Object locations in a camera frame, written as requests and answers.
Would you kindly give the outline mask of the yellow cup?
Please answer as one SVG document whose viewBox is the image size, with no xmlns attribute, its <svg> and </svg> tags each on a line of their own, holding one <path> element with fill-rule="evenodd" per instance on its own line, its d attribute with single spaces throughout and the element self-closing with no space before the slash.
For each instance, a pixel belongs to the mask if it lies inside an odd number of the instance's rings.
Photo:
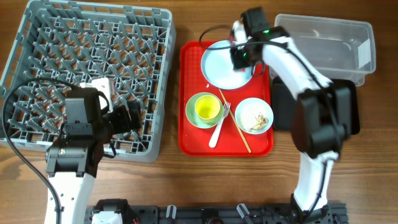
<svg viewBox="0 0 398 224">
<path fill-rule="evenodd" d="M 203 95 L 195 102 L 195 112 L 204 123 L 213 122 L 220 110 L 220 102 L 214 95 Z"/>
</svg>

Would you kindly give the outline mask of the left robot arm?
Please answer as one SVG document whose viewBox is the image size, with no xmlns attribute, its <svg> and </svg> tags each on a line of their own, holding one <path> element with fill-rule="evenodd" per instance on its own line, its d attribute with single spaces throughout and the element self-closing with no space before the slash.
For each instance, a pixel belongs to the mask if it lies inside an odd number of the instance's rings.
<svg viewBox="0 0 398 224">
<path fill-rule="evenodd" d="M 96 88 L 76 88 L 67 93 L 67 120 L 59 137 L 47 149 L 46 172 L 54 192 L 48 194 L 46 223 L 83 223 L 104 145 L 115 134 L 142 126 L 141 106 L 129 101 L 112 111 L 102 108 L 104 93 Z"/>
</svg>

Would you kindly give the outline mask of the green bowl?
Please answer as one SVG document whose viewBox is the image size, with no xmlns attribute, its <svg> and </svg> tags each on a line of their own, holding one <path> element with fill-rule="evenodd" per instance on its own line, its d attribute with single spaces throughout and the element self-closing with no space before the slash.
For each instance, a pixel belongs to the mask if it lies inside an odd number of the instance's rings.
<svg viewBox="0 0 398 224">
<path fill-rule="evenodd" d="M 214 101 L 216 108 L 219 108 L 218 114 L 215 116 L 215 118 L 212 121 L 210 121 L 208 123 L 203 122 L 200 119 L 199 115 L 197 115 L 197 112 L 195 111 L 196 102 L 202 96 L 212 96 L 214 98 L 213 101 Z M 208 129 L 208 128 L 212 128 L 213 126 L 216 126 L 218 124 L 218 122 L 220 121 L 222 114 L 223 114 L 223 104 L 222 104 L 221 100 L 214 94 L 207 93 L 207 92 L 201 92 L 201 93 L 197 93 L 197 94 L 193 95 L 188 100 L 186 107 L 185 107 L 185 115 L 186 115 L 188 121 L 192 125 L 194 125 L 196 128 L 200 128 L 200 129 Z"/>
</svg>

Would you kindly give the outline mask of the food scraps and rice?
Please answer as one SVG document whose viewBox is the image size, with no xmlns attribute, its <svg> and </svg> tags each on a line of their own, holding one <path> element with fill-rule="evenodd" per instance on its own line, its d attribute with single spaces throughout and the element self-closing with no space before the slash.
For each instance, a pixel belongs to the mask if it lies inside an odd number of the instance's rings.
<svg viewBox="0 0 398 224">
<path fill-rule="evenodd" d="M 261 113 L 240 113 L 239 122 L 244 130 L 248 132 L 258 132 L 264 129 L 267 125 L 269 120 Z"/>
</svg>

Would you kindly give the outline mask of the light blue small bowl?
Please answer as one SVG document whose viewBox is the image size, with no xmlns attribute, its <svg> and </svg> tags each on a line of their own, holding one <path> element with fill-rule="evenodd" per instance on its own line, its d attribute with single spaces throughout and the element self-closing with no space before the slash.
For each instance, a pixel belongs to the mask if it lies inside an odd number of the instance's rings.
<svg viewBox="0 0 398 224">
<path fill-rule="evenodd" d="M 254 135 L 268 131 L 274 121 L 271 106 L 260 98 L 246 98 L 241 101 L 234 115 L 240 129 Z"/>
</svg>

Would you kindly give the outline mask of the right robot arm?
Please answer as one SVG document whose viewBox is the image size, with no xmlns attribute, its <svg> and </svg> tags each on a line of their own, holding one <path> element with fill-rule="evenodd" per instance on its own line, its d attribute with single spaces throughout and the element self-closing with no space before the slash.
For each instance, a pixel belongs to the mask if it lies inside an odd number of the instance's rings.
<svg viewBox="0 0 398 224">
<path fill-rule="evenodd" d="M 248 9 L 234 22 L 230 49 L 235 70 L 265 63 L 295 100 L 290 128 L 300 151 L 298 184 L 291 198 L 292 223 L 313 222 L 327 214 L 327 187 L 343 141 L 351 132 L 351 90 L 323 76 L 299 51 L 281 26 L 271 27 L 260 7 Z"/>
</svg>

